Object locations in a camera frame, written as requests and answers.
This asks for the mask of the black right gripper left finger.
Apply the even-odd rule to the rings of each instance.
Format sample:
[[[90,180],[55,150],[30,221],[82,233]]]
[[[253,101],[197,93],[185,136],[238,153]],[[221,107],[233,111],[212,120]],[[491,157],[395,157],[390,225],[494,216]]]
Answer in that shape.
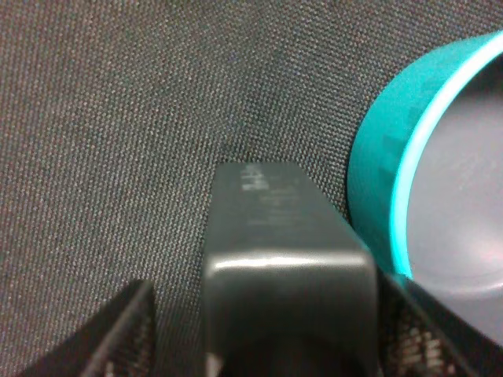
[[[151,376],[156,354],[155,292],[135,280],[24,376]]]

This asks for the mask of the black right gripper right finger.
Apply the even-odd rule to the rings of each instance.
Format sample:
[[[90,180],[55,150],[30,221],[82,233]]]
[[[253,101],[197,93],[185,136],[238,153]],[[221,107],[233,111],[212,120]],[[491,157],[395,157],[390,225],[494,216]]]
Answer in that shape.
[[[501,376],[502,347],[402,275],[380,273],[382,376]]]

